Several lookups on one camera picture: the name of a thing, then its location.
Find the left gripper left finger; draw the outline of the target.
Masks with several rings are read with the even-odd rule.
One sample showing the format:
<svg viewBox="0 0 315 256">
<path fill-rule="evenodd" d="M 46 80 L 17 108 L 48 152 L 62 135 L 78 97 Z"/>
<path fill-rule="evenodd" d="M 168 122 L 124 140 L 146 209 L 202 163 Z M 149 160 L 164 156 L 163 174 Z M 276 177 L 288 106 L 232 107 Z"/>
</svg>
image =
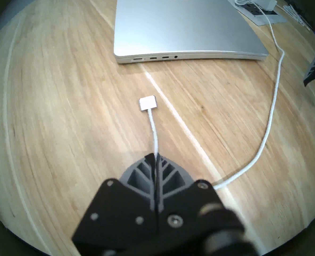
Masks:
<svg viewBox="0 0 315 256">
<path fill-rule="evenodd" d="M 101 184 L 72 236 L 78 252 L 124 252 L 155 236 L 155 163 L 148 154 Z"/>
</svg>

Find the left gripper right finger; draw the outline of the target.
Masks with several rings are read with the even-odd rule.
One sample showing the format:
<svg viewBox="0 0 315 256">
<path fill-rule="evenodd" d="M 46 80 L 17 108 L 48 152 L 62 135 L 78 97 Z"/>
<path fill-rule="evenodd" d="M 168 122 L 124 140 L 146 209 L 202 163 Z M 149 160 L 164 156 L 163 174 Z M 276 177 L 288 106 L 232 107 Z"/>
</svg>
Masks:
<svg viewBox="0 0 315 256">
<path fill-rule="evenodd" d="M 227 248 L 227 209 L 206 180 L 157 155 L 157 248 Z"/>
</svg>

